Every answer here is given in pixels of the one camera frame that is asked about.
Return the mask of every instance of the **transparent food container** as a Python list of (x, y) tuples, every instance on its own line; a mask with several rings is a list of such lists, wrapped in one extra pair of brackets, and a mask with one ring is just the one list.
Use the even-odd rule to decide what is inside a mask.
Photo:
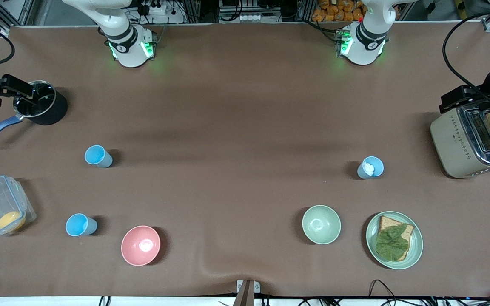
[(0, 236), (35, 220), (35, 212), (19, 182), (0, 176)]

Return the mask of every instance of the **plate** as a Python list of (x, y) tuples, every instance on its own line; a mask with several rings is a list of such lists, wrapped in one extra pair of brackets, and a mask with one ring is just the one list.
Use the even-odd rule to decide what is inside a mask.
[[(376, 252), (376, 237), (377, 231), (379, 230), (379, 220), (381, 219), (382, 215), (391, 219), (395, 219), (396, 221), (411, 224), (414, 227), (412, 236), (410, 238), (410, 250), (408, 251), (406, 258), (402, 261), (385, 260)], [(379, 261), (379, 263), (381, 263), (383, 266), (389, 267), (391, 269), (408, 269), (412, 265), (415, 265), (422, 255), (422, 235), (419, 227), (412, 219), (410, 219), (410, 217), (396, 211), (385, 211), (382, 213), (378, 213), (377, 215), (375, 215), (375, 217), (371, 219), (368, 227), (366, 228), (366, 243), (368, 244), (368, 248), (370, 249), (373, 257), (375, 257), (375, 259)]]

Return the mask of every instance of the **bowl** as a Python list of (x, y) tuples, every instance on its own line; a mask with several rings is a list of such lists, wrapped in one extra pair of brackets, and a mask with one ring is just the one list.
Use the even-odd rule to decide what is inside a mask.
[(120, 246), (122, 257), (132, 266), (144, 266), (160, 252), (160, 236), (155, 229), (140, 225), (129, 230)]
[(316, 244), (330, 244), (338, 238), (342, 221), (338, 214), (325, 205), (310, 207), (302, 218), (305, 236)]
[[(410, 250), (408, 251), (406, 258), (404, 258), (404, 260), (402, 261), (388, 261), (385, 258), (379, 256), (376, 252), (376, 237), (377, 231), (379, 230), (379, 219), (381, 219), (382, 215), (396, 221), (411, 224), (414, 227), (412, 236), (410, 238)], [(382, 213), (378, 213), (377, 215), (375, 215), (375, 217), (371, 219), (368, 227), (366, 228), (366, 244), (368, 245), (368, 248), (370, 249), (373, 257), (377, 261), (379, 261), (379, 263), (387, 268), (396, 270), (408, 269), (412, 265), (415, 265), (421, 258), (423, 248), (422, 235), (417, 224), (407, 215), (396, 211), (385, 211)]]

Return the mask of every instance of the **sandwich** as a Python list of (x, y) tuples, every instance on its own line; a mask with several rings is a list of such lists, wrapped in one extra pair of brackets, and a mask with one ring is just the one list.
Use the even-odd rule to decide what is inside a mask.
[(402, 261), (410, 250), (414, 227), (410, 224), (381, 216), (376, 237), (377, 254), (388, 261)]

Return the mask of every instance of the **light blue cup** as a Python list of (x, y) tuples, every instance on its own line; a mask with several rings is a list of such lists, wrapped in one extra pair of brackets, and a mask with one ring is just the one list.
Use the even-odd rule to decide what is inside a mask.
[(97, 222), (82, 214), (76, 213), (66, 222), (66, 232), (69, 236), (91, 235), (97, 230)]
[(113, 157), (101, 145), (93, 145), (84, 153), (84, 160), (100, 168), (107, 168), (113, 163)]
[[(366, 164), (373, 165), (373, 175), (366, 173), (366, 170), (364, 168)], [(364, 161), (362, 161), (362, 163), (360, 163), (360, 166), (358, 166), (358, 170), (356, 171), (356, 173), (358, 174), (358, 176), (360, 176), (360, 178), (368, 180), (380, 176), (381, 173), (383, 173), (384, 168), (385, 167), (383, 166), (383, 162), (381, 161), (381, 159), (378, 159), (375, 156), (368, 156), (364, 159)]]

